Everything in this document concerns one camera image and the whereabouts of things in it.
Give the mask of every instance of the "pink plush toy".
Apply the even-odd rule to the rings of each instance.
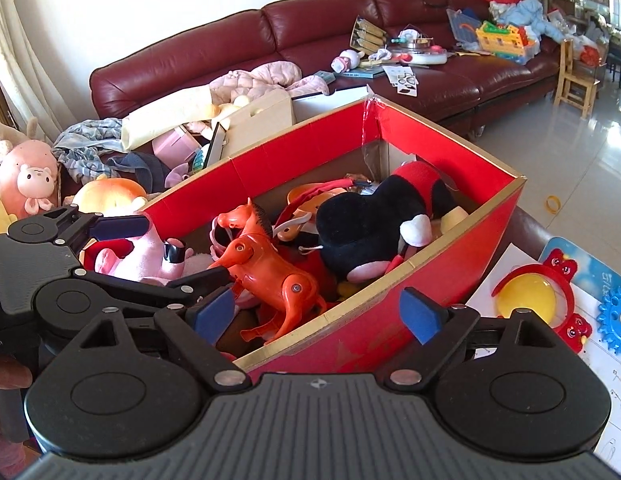
[[[18,219],[57,207],[57,160],[40,140],[15,146],[0,164],[0,200]]]
[[[128,239],[133,245],[130,254],[119,258],[112,249],[102,249],[95,260],[95,271],[125,280],[165,285],[206,270],[212,264],[209,254],[194,254],[177,238],[169,238],[164,243],[152,220],[145,235]]]
[[[50,168],[33,168],[22,164],[17,175],[17,189],[26,197],[24,209],[29,215],[36,215],[40,209],[52,209],[52,202],[46,198],[55,191]]]

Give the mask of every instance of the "red box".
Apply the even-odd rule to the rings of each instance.
[[[479,283],[526,179],[500,161],[405,108],[373,97],[297,124],[187,179],[148,204],[162,237],[183,237],[253,198],[265,209],[286,203],[294,186],[345,173],[384,177],[407,153],[454,179],[472,213],[404,264],[323,316],[238,359],[253,377],[265,371],[353,372],[378,367],[410,339],[399,293],[414,286],[440,304]]]

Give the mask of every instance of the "yellow ball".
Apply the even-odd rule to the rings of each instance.
[[[546,323],[555,317],[555,291],[539,274],[523,274],[510,280],[495,298],[500,316],[510,317],[516,308],[530,308]]]

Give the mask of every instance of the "wooden chair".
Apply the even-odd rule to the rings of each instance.
[[[572,84],[584,87],[584,96],[571,93]],[[585,119],[593,112],[597,85],[599,84],[599,79],[573,73],[573,42],[572,40],[562,41],[561,56],[559,58],[559,80],[557,82],[557,91],[555,92],[555,106],[559,105],[560,101],[564,101],[582,110],[582,119]]]

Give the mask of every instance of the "screw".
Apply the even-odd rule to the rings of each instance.
[[[215,374],[215,382],[220,386],[239,386],[246,380],[246,374],[239,370],[223,370]]]
[[[391,381],[398,386],[413,386],[422,380],[422,374],[417,370],[395,370],[391,373]]]

